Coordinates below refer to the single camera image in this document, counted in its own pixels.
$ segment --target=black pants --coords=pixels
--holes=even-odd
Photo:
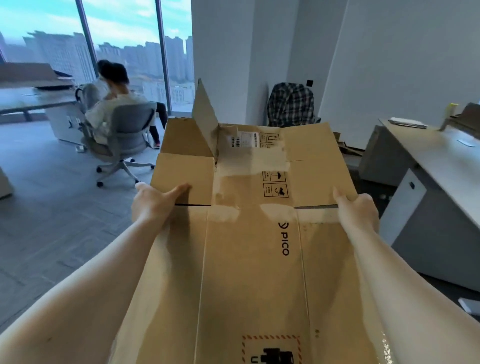
[[[162,122],[163,130],[165,130],[168,120],[167,107],[165,106],[165,104],[157,102],[156,111],[158,112],[158,116],[160,117],[160,121]],[[155,143],[160,143],[160,136],[158,135],[158,130],[156,129],[155,125],[150,126],[150,134],[152,135]]]

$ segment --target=notebook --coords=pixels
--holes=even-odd
[[[428,125],[422,123],[421,121],[416,120],[409,120],[409,119],[402,119],[402,118],[390,118],[388,119],[389,122],[395,125],[400,126],[409,126],[412,128],[420,128],[420,129],[427,129]]]

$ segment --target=plaid shirt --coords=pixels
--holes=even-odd
[[[301,84],[276,84],[268,99],[267,114],[268,126],[315,124],[313,92]]]

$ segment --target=cardboard box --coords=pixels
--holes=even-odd
[[[219,124],[201,82],[193,117],[167,123],[151,184],[192,188],[152,247],[110,362],[391,363],[332,207],[334,185],[356,191],[329,125]]]

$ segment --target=red dashed border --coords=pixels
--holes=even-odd
[[[243,341],[241,342],[241,359],[245,363],[245,341],[247,340],[269,340],[269,339],[294,339],[297,341],[298,351],[299,351],[299,364],[301,364],[301,344],[300,344],[300,335],[244,335],[242,336]]]

